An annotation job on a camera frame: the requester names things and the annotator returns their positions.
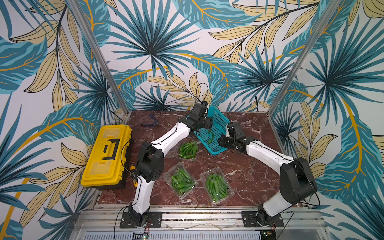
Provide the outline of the teal perforated plastic basket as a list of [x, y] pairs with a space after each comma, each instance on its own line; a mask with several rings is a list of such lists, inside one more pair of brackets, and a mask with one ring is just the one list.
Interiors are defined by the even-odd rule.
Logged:
[[222, 135], [227, 134], [227, 125], [230, 120], [218, 110], [216, 107], [210, 107], [207, 117], [213, 119], [213, 125], [210, 130], [200, 129], [194, 132], [194, 135], [201, 141], [211, 155], [218, 155], [226, 150], [225, 147], [219, 145], [219, 139]]

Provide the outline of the clear plastic clamshell pepper container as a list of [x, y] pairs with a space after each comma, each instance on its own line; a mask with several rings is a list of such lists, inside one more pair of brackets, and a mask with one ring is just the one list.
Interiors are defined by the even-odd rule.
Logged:
[[195, 161], [199, 153], [200, 143], [183, 141], [176, 145], [175, 156], [185, 161]]

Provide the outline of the small green pepper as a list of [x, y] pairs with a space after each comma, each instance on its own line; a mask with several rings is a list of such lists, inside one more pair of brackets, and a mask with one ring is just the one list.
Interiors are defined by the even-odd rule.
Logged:
[[208, 141], [208, 144], [211, 144], [213, 142], [214, 138], [215, 138], [215, 134], [213, 132], [213, 129], [210, 129], [208, 133], [211, 135], [211, 137], [210, 137], [210, 139]]

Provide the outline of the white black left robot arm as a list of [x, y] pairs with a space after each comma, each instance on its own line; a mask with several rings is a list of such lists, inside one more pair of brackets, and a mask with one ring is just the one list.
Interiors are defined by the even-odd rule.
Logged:
[[147, 222], [153, 186], [164, 171], [164, 158], [167, 153], [190, 133], [211, 129], [213, 119], [207, 116], [208, 109], [208, 102], [196, 103], [189, 114], [178, 120], [163, 136], [152, 142], [142, 143], [136, 163], [138, 185], [134, 200], [128, 207], [137, 226], [141, 227]]

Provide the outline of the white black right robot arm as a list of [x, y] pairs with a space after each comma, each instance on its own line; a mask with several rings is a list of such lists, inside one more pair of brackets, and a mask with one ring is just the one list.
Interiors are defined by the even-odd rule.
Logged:
[[256, 221], [260, 226], [275, 223], [281, 212], [317, 192], [318, 187], [306, 159], [284, 155], [253, 137], [247, 137], [240, 123], [229, 123], [226, 129], [226, 134], [218, 140], [221, 147], [256, 158], [280, 176], [279, 191], [258, 207]]

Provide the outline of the clear clamshell container front right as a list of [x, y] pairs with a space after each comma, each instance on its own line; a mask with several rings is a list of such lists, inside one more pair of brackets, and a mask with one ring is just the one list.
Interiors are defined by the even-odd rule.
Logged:
[[234, 195], [234, 190], [220, 167], [201, 173], [200, 179], [214, 205], [226, 201]]

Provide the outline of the clear clamshell container front left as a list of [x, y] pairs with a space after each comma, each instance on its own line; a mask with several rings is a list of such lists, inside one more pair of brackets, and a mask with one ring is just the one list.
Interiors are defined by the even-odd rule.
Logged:
[[198, 181], [187, 171], [183, 163], [170, 168], [164, 174], [164, 178], [179, 199], [184, 199], [198, 186]]

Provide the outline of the yellow black utility knife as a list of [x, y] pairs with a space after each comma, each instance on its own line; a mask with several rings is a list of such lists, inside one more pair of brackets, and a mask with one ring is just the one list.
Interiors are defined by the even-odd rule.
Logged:
[[138, 174], [137, 174], [137, 170], [136, 170], [135, 166], [130, 166], [129, 172], [130, 172], [133, 184], [136, 188], [138, 186]]

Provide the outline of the yellow black toolbox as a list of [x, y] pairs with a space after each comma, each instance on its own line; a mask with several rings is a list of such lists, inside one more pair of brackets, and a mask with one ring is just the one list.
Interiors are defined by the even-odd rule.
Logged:
[[122, 189], [126, 186], [127, 161], [132, 146], [132, 129], [128, 125], [101, 127], [82, 175], [81, 185], [100, 191]]

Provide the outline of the blue handled pliers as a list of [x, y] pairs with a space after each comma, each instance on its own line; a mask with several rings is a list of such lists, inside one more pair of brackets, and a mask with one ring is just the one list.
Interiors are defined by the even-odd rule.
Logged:
[[141, 124], [142, 127], [152, 128], [152, 127], [158, 127], [161, 125], [156, 117], [154, 117], [153, 115], [149, 115], [149, 117], [152, 119], [152, 121], [150, 123]]

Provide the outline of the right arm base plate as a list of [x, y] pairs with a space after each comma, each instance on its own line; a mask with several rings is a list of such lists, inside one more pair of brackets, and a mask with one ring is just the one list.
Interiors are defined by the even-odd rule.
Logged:
[[241, 212], [242, 221], [245, 228], [267, 228], [267, 227], [284, 227], [281, 214], [270, 217], [264, 212], [259, 211], [243, 211]]

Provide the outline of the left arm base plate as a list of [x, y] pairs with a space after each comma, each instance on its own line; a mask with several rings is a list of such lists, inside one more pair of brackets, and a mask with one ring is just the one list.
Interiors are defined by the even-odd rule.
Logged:
[[162, 225], [162, 212], [148, 212], [143, 215], [137, 215], [130, 212], [123, 213], [119, 227], [121, 229], [159, 229]]

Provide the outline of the aluminium frame rail front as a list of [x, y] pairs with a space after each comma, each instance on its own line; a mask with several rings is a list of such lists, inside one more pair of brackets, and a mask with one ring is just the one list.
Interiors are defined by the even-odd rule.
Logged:
[[[161, 212], [161, 231], [183, 230], [245, 230], [246, 217], [243, 212], [256, 212], [255, 207], [191, 207], [160, 206], [151, 207], [152, 212]], [[93, 210], [80, 214], [74, 226], [75, 232], [116, 231], [122, 214], [120, 205], [99, 205]], [[284, 230], [317, 230], [327, 232], [328, 227], [319, 210], [308, 208], [291, 208], [281, 214]]]

